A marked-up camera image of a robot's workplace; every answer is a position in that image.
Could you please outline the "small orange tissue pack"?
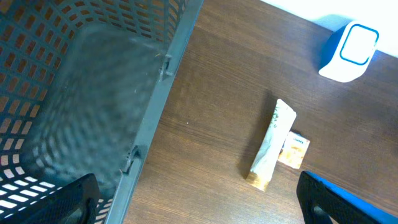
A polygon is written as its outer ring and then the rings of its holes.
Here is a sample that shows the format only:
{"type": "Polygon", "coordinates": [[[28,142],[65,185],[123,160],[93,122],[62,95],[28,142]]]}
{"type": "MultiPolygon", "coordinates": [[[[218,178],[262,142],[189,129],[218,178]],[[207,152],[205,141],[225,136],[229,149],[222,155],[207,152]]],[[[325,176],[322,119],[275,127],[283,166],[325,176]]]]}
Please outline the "small orange tissue pack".
{"type": "Polygon", "coordinates": [[[284,141],[278,161],[293,169],[299,169],[309,145],[310,140],[290,131],[284,141]]]}

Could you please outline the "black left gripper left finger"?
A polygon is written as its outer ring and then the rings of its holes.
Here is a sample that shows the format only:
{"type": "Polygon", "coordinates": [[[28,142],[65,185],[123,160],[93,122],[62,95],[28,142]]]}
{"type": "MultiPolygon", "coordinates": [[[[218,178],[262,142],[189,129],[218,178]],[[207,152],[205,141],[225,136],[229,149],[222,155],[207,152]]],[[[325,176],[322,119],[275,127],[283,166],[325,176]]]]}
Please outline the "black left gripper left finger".
{"type": "Polygon", "coordinates": [[[1,223],[94,223],[99,199],[95,175],[86,174],[1,223]]]}

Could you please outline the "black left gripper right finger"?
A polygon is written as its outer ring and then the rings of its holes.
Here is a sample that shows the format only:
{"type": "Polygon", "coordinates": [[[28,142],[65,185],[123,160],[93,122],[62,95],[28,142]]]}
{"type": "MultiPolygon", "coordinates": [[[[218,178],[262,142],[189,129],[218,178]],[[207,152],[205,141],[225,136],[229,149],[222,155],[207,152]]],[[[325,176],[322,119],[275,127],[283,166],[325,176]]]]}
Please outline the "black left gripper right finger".
{"type": "Polygon", "coordinates": [[[305,223],[397,223],[397,217],[310,171],[301,172],[296,193],[305,223]]]}

